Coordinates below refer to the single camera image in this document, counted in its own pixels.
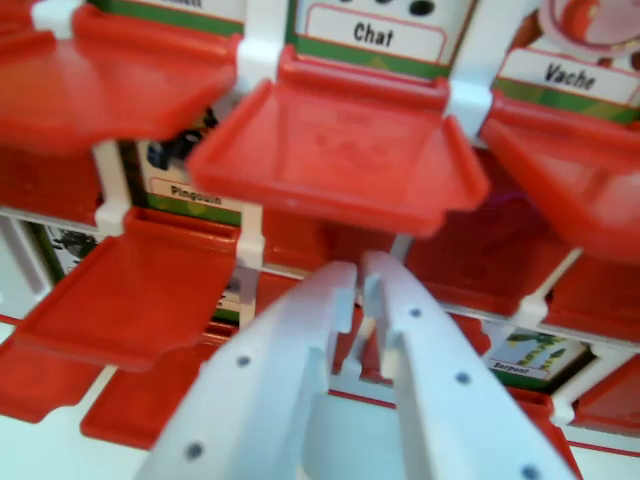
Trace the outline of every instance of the green stripe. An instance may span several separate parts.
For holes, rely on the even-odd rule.
[[[491,371],[505,387],[522,388],[523,390],[543,390],[549,384],[549,380],[515,375],[500,370]]]
[[[507,97],[547,107],[569,110],[616,123],[628,124],[638,118],[638,108],[560,92],[540,85],[529,85],[506,78],[497,79],[493,87]]]
[[[127,2],[126,0],[89,0],[102,11],[117,13],[128,17],[144,18],[155,22],[166,23],[176,27],[191,28],[219,35],[230,36],[242,33],[244,26],[240,23],[220,18],[182,12],[170,8],[156,7],[142,3]]]
[[[152,193],[147,194],[147,199],[149,200],[149,206],[151,208],[163,210],[165,212],[177,213],[188,217],[202,218],[204,220],[233,225],[235,227],[239,227],[242,220],[242,212],[234,210],[226,210],[220,207],[209,207],[208,205],[202,205],[200,203],[185,202],[184,200],[163,197]]]
[[[377,52],[359,50],[334,43],[321,42],[307,37],[295,39],[296,52],[314,57],[327,58],[340,62],[362,65],[366,67],[391,70],[396,73],[414,75],[416,77],[436,78],[449,75],[451,68],[447,65],[434,65],[408,58],[394,57]]]
[[[289,1],[289,9],[287,11],[287,32],[284,37],[285,43],[296,43],[296,6],[298,0]]]

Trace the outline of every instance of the red plastic shelf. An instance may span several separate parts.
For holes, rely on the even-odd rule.
[[[0,158],[0,205],[95,225],[102,186],[89,151],[53,156],[0,146]]]
[[[640,356],[636,355],[578,400],[573,424],[640,436]]]
[[[570,252],[528,195],[486,151],[491,193],[473,212],[454,212],[430,239],[416,240],[407,266],[438,299],[512,315]]]
[[[433,234],[488,191],[446,84],[414,84],[288,50],[190,157],[203,191],[365,228]]]
[[[640,263],[639,133],[496,96],[480,136],[567,241]]]
[[[88,437],[149,449],[219,344],[201,343],[169,352],[144,373],[118,370],[80,429]]]
[[[0,415],[38,423],[56,408],[80,402],[101,371],[9,337],[0,345]]]
[[[21,322],[22,320],[18,320],[13,317],[7,317],[5,315],[0,315],[0,323],[6,323],[8,325],[18,326],[20,325]]]
[[[544,323],[640,343],[639,320],[640,266],[582,256],[553,287]]]
[[[128,370],[198,343],[235,265],[233,227],[132,209],[23,320],[16,341]]]
[[[271,209],[264,210],[262,233],[265,264],[309,272],[333,260],[359,263],[364,252],[388,251],[394,240],[389,233]]]
[[[235,82],[236,40],[88,5],[73,30],[0,36],[0,145],[55,156],[169,138]]]

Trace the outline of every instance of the vache label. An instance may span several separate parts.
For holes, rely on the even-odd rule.
[[[632,72],[531,49],[511,52],[500,77],[622,105],[632,102],[640,80]]]

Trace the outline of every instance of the white plastic divider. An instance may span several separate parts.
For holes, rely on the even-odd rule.
[[[73,14],[84,0],[42,0],[31,7],[36,30],[50,30],[58,40],[73,38]]]
[[[17,210],[15,208],[0,206],[0,215],[16,220],[24,220],[25,222],[39,223],[42,225],[50,225],[52,227],[62,228],[64,230],[72,230],[87,235],[100,235],[98,228],[94,225],[86,223],[72,222],[71,220],[63,220],[62,218],[49,217],[38,213],[27,212],[26,210]]]
[[[23,222],[0,216],[0,315],[22,319],[53,288]]]
[[[287,28],[287,0],[246,0],[244,37],[238,45],[238,79],[232,95],[242,97],[263,80],[276,80]],[[258,278],[263,266],[265,239],[262,206],[245,203],[236,258],[243,269],[240,325],[255,316]]]
[[[484,145],[477,135],[493,102],[491,85],[531,4],[531,0],[480,0],[456,54],[444,114],[455,115],[475,145]]]
[[[407,255],[409,255],[411,245],[413,245],[413,237],[406,233],[399,233],[394,238],[389,253],[393,258],[396,258],[400,263],[404,264],[407,261]]]
[[[565,274],[571,265],[575,263],[581,254],[582,250],[579,248],[571,250],[533,293],[530,293],[520,300],[516,313],[507,319],[501,328],[491,327],[492,339],[494,339],[495,342],[493,342],[489,350],[485,352],[483,355],[484,358],[490,358],[494,350],[499,348],[516,329],[538,329],[540,322],[542,322],[549,313],[549,307],[546,301],[547,295],[555,283]]]
[[[119,236],[124,232],[123,220],[131,208],[131,195],[120,150],[115,140],[107,140],[91,149],[102,185],[103,203],[96,210],[96,225],[101,235]]]
[[[571,423],[575,417],[573,402],[631,360],[635,355],[630,350],[602,345],[592,346],[591,351],[596,356],[595,360],[591,361],[551,395],[554,410],[551,420],[556,425],[564,426]]]

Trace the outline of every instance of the red compartment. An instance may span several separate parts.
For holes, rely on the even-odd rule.
[[[269,305],[295,287],[298,282],[299,280],[293,278],[261,273],[256,295],[256,316],[260,315]]]
[[[101,371],[9,337],[0,345],[0,415],[38,423],[56,408],[80,402]]]
[[[478,152],[491,193],[476,211],[451,213],[416,240],[407,267],[438,300],[511,315],[570,252],[492,155]]]
[[[639,437],[640,356],[580,397],[575,411],[576,426]]]
[[[580,257],[555,284],[544,323],[639,343],[640,266]]]
[[[149,449],[220,343],[169,352],[143,373],[118,370],[80,429],[88,437]]]
[[[90,152],[53,156],[0,147],[0,158],[1,205],[95,225],[102,187]]]
[[[480,320],[462,315],[451,314],[451,316],[478,355],[484,355],[491,348],[491,339],[482,330]]]
[[[488,182],[448,88],[282,57],[193,152],[199,189],[325,220],[427,236]]]
[[[389,251],[394,236],[335,222],[265,209],[264,263],[317,270],[333,260],[358,263],[368,250]]]
[[[496,94],[480,137],[570,244],[640,263],[640,134]]]
[[[235,82],[234,42],[92,6],[74,38],[0,36],[0,144],[41,155],[169,138]]]
[[[99,364],[150,368],[197,343],[235,265],[238,230],[132,209],[23,320],[16,341]]]

